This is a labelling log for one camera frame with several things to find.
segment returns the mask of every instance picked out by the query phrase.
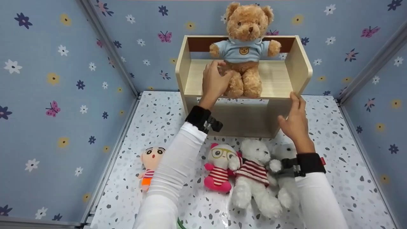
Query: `wooden box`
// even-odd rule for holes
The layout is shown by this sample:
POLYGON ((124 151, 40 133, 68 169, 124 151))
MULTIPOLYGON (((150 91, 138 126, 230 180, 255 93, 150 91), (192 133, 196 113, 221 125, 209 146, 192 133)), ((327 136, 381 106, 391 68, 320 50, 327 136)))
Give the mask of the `wooden box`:
MULTIPOLYGON (((202 73, 210 59, 191 59, 190 52, 209 52, 212 43, 227 40, 227 36, 184 37, 179 52, 175 75, 185 111, 188 113, 202 96, 202 73)), ((287 53, 285 60, 261 60, 259 74, 263 92, 258 100, 264 103, 217 102, 212 116, 223 123, 222 130, 209 135, 234 137, 274 138, 280 127, 277 116, 288 116, 294 91, 301 94, 312 76, 312 67, 298 36, 265 36, 263 40, 276 40, 282 45, 280 52, 287 53)))

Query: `terrazzo floor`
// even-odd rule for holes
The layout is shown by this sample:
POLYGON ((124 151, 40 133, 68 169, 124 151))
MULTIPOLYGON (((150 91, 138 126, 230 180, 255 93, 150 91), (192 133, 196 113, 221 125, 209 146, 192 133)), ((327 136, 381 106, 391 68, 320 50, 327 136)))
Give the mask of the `terrazzo floor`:
MULTIPOLYGON (((352 135, 332 96, 304 96, 309 134, 317 153, 325 158, 329 183, 350 229, 395 228, 372 178, 355 146, 352 135)), ((251 103, 253 100, 227 100, 251 103)), ((137 217, 144 193, 140 190, 140 153, 147 147, 168 147, 185 119, 179 92, 144 92, 110 174, 91 223, 92 229, 130 229, 137 217)), ((227 143, 239 149, 243 138, 208 136, 202 146, 190 181, 184 185, 179 202, 179 218, 187 229, 303 229, 294 211, 278 219, 266 219, 258 209, 234 209, 230 195, 208 191, 203 185, 203 169, 212 143, 227 143)), ((291 140, 280 131, 275 139, 260 139, 269 148, 291 140)))

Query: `stuffed animal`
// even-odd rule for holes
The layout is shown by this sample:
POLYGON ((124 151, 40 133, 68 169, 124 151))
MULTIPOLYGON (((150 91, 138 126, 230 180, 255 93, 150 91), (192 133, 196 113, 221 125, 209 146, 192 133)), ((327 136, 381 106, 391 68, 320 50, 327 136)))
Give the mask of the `stuffed animal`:
POLYGON ((232 185, 228 177, 233 175, 233 172, 228 169, 228 165, 234 157, 238 157, 238 154, 230 145, 213 143, 210 146, 208 163, 205 164, 205 169, 210 172, 203 180, 208 189, 223 193, 231 190, 232 185))
POLYGON ((138 175, 138 178, 142 179, 141 189, 143 191, 147 191, 149 189, 154 171, 157 169, 164 152, 165 149, 163 147, 150 147, 141 153, 140 159, 146 168, 146 172, 138 175))
POLYGON ((231 158, 229 168, 236 175, 236 184, 232 192, 232 204, 247 208, 252 196, 260 212, 268 217, 278 218, 282 207, 278 199, 267 186, 277 186, 277 180, 266 170, 271 153, 267 146, 258 140, 246 139, 242 142, 243 164, 238 158, 231 158))
POLYGON ((211 44, 209 50, 213 57, 226 61, 224 73, 233 73, 225 92, 229 98, 242 95, 249 98, 260 96, 260 57, 275 56, 281 48, 281 44, 275 40, 262 41, 262 36, 273 19, 274 14, 270 6, 241 6, 240 3, 232 2, 226 9, 229 40, 211 44))
POLYGON ((283 169, 281 167, 281 160, 284 158, 295 158, 297 151, 294 144, 278 145, 274 154, 277 159, 270 161, 270 170, 277 174, 277 181, 280 190, 278 191, 278 200, 281 205, 287 209, 298 208, 300 205, 300 198, 298 188, 295 183, 294 169, 283 169))

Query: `brown teddy bear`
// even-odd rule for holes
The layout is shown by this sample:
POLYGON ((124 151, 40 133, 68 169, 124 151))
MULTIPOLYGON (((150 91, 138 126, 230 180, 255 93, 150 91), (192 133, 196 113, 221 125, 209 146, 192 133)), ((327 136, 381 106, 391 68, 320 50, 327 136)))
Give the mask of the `brown teddy bear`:
POLYGON ((262 56, 277 55, 281 48, 281 44, 275 40, 262 41, 273 18, 270 6, 241 6, 238 2, 232 2, 226 9, 229 40, 213 43, 209 49, 213 57, 225 60, 225 73, 233 72, 225 92, 229 98, 260 96, 262 88, 258 61, 262 56))

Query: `blue wall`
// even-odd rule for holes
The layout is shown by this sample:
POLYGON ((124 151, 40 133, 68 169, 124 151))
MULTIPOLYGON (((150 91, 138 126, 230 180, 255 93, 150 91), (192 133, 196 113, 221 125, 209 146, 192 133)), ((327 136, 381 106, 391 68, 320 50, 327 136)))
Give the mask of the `blue wall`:
POLYGON ((407 45, 345 105, 402 228, 407 228, 406 62, 407 45))
POLYGON ((2 9, 0 220, 80 221, 133 95, 75 1, 13 0, 2 9), (55 117, 46 114, 53 101, 55 117))
MULTIPOLYGON (((221 20, 231 1, 103 0, 101 5, 97 0, 91 2, 111 39, 117 41, 117 49, 126 60, 129 73, 134 75, 133 82, 137 89, 176 91, 178 86, 172 58, 178 57, 184 35, 224 35, 226 25, 221 20), (101 9, 113 13, 109 15, 105 12, 103 15, 101 9), (171 43, 161 42, 158 37, 158 34, 167 31, 172 33, 171 43)), ((241 1, 241 4, 254 3, 241 1)), ((319 65, 313 64, 313 78, 304 94, 335 97, 400 27, 407 14, 406 3, 389 7, 392 0, 257 3, 270 5, 274 9, 275 19, 269 30, 277 30, 280 35, 299 35, 311 64, 321 59, 319 65), (300 17, 302 23, 293 24, 296 17, 300 17), (361 37, 363 29, 369 27, 380 30, 371 37, 361 37), (335 37, 335 41, 329 44, 327 41, 331 37, 335 37), (354 53, 358 53, 355 59, 345 61, 347 53, 353 49, 354 53)))

